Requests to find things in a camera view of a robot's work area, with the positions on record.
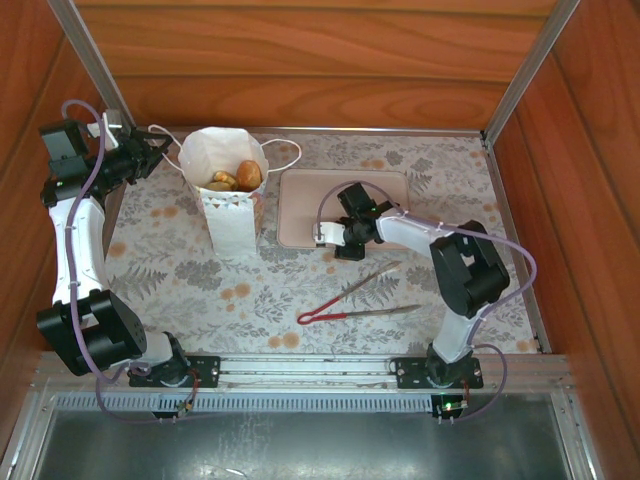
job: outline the metal tongs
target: metal tongs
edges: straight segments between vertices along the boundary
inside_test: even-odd
[[[343,319],[349,318],[349,317],[368,317],[368,316],[375,316],[375,315],[393,315],[393,314],[396,314],[396,313],[407,313],[407,312],[412,312],[414,310],[417,310],[418,308],[422,307],[422,305],[407,305],[407,306],[404,306],[404,307],[393,307],[393,308],[387,308],[387,309],[384,309],[384,310],[368,310],[368,311],[362,311],[362,312],[341,312],[341,313],[329,313],[329,314],[325,314],[325,315],[318,315],[320,312],[326,310],[327,308],[329,308],[334,303],[339,302],[340,300],[342,300],[347,295],[350,295],[353,292],[355,292],[356,290],[358,290],[359,288],[363,287],[364,285],[369,283],[374,278],[377,278],[380,275],[384,275],[385,273],[389,272],[390,270],[393,270],[398,265],[400,265],[400,263],[401,262],[399,262],[399,261],[388,263],[387,265],[382,267],[380,270],[372,273],[371,275],[363,278],[359,282],[354,283],[350,287],[346,288],[340,295],[338,295],[335,298],[332,298],[331,300],[329,300],[324,305],[319,306],[318,308],[316,308],[315,310],[313,310],[311,312],[306,312],[306,313],[301,314],[298,317],[298,324],[299,325],[309,325],[310,323],[321,322],[321,321],[324,321],[324,320],[343,320]]]

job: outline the white robotic arm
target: white robotic arm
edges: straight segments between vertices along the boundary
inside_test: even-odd
[[[107,115],[104,119],[113,126]],[[77,122],[67,120],[40,131],[51,154],[52,178],[45,183],[41,198],[55,228],[58,275],[53,306],[38,313],[37,325],[71,372],[83,375],[90,367],[72,323],[72,276],[65,231],[72,205],[95,160],[87,157],[88,149]],[[80,200],[70,227],[76,269],[76,308],[84,344],[100,370],[132,359],[151,367],[175,361],[181,365],[173,369],[176,371],[173,377],[180,373],[184,375],[180,370],[186,370],[186,357],[177,340],[167,333],[145,332],[137,315],[110,291],[102,248],[106,195],[125,180],[135,183],[140,177],[146,178],[159,163],[171,139],[161,136],[165,143],[161,147],[151,147],[146,143],[148,135],[159,136],[133,131],[121,132],[116,139],[110,129],[107,132],[105,160],[89,194]]]
[[[348,217],[321,222],[320,232],[316,227],[313,231],[316,243],[336,245],[337,257],[360,260],[364,258],[364,245],[374,240],[403,245],[433,259],[447,311],[428,352],[433,367],[430,378],[436,378],[433,383],[437,385],[451,383],[456,364],[470,358],[470,340],[483,311],[509,285],[509,276],[492,242],[444,231],[408,212],[380,216],[392,205],[376,205],[359,183],[338,198]],[[461,229],[486,234],[478,222],[468,222]]]

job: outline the patterned mat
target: patterned mat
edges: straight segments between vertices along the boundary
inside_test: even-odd
[[[255,135],[259,141],[276,135]],[[490,233],[504,228],[480,140],[476,138],[288,134],[303,148],[295,168],[375,169],[404,173],[412,213],[446,223],[469,219]],[[295,147],[265,147],[271,165]],[[419,354],[445,311],[431,260],[410,251],[371,252],[362,262],[337,261],[330,250],[293,250],[276,239],[279,174],[269,178],[267,206],[254,257],[219,259],[203,215],[177,170],[166,162],[128,187],[107,257],[112,289],[149,331],[170,331],[186,351],[211,353]],[[499,248],[515,288],[515,268]],[[338,303],[331,312],[419,303],[404,315],[296,324],[300,312],[333,298],[391,260],[399,269]],[[507,353],[535,352],[522,299],[496,312],[477,342]]]

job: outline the wooden wall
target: wooden wall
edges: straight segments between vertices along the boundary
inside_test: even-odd
[[[607,478],[640,478],[640,12],[582,0],[495,145]]]
[[[46,0],[3,2],[0,18],[0,453],[4,452],[44,340],[36,312],[55,285],[53,227],[40,203],[48,155],[38,127],[60,105],[100,98]]]
[[[483,129],[555,0],[78,0],[140,124]]]

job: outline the beige tray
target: beige tray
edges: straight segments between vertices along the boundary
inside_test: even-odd
[[[409,209],[409,183],[399,172],[376,172],[369,170],[307,170],[292,169],[282,174],[280,180],[280,202],[278,208],[278,242],[289,248],[316,248],[312,238],[313,223],[322,197],[336,185],[349,180],[365,180],[384,191],[406,209]],[[365,189],[377,203],[385,201],[380,193]],[[324,206],[323,221],[334,221],[345,216],[335,192]],[[370,242],[372,250],[401,250],[395,243]]]

